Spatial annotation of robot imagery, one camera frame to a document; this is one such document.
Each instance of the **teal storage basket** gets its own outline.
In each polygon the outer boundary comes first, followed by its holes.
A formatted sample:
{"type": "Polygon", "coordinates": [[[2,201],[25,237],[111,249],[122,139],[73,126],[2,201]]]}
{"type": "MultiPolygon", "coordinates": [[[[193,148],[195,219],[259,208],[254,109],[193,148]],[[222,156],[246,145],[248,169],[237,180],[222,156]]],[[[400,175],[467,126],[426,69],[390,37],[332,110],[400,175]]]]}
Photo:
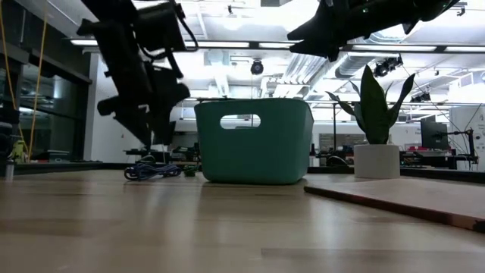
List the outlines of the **teal storage basket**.
{"type": "Polygon", "coordinates": [[[195,111],[206,179],[281,185],[294,184],[306,174],[314,123],[306,102],[228,100],[200,103],[195,111]],[[257,115],[261,123],[224,129],[221,118],[227,115],[257,115]]]}

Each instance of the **bin handle hole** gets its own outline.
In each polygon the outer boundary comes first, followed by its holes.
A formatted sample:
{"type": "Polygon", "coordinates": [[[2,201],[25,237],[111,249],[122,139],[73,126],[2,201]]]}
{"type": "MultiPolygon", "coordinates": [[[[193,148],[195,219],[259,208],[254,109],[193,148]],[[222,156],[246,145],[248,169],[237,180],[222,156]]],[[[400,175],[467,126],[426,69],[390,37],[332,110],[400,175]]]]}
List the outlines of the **bin handle hole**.
{"type": "Polygon", "coordinates": [[[258,115],[225,115],[221,118],[221,127],[226,130],[248,130],[259,127],[261,119],[258,115]]]}

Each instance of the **desk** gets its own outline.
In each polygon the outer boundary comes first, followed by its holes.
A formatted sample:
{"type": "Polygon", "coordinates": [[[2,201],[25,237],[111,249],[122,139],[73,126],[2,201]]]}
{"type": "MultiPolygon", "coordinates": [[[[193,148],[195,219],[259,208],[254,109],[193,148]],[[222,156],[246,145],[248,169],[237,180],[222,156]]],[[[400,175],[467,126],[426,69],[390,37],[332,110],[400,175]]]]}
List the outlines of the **desk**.
{"type": "Polygon", "coordinates": [[[473,161],[476,159],[476,157],[469,155],[416,155],[414,153],[402,153],[401,160],[404,158],[416,159],[416,165],[448,168],[450,170],[456,170],[457,162],[459,161],[473,161]]]}
{"type": "Polygon", "coordinates": [[[304,194],[304,182],[124,185],[120,170],[15,179],[0,186],[2,273],[485,272],[482,234],[304,194]]]}

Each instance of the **snake plant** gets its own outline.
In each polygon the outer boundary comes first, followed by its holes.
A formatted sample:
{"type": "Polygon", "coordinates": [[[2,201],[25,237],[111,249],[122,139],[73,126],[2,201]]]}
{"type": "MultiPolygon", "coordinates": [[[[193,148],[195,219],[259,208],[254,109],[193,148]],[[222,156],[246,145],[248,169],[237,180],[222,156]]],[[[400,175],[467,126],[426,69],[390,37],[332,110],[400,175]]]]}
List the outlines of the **snake plant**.
{"type": "Polygon", "coordinates": [[[384,92],[383,88],[374,78],[372,70],[366,65],[361,80],[361,89],[352,84],[354,91],[359,94],[360,102],[353,103],[354,107],[347,102],[342,102],[338,96],[327,92],[333,101],[339,103],[343,111],[355,116],[358,126],[364,131],[370,144],[387,144],[389,129],[395,124],[399,116],[399,109],[405,97],[411,92],[415,82],[412,74],[402,86],[401,95],[392,108],[387,107],[386,97],[389,88],[384,92]]]}

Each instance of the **blue cable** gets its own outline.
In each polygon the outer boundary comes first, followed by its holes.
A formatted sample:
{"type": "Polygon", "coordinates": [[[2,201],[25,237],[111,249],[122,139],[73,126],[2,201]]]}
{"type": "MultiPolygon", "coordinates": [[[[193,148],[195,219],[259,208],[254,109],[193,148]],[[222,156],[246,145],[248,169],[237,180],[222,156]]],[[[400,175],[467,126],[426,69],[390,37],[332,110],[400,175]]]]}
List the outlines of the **blue cable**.
{"type": "Polygon", "coordinates": [[[176,177],[182,173],[182,170],[176,165],[166,165],[160,168],[153,167],[151,165],[139,163],[133,167],[126,168],[124,170],[124,176],[128,180],[148,180],[157,175],[163,177],[176,177]]]}

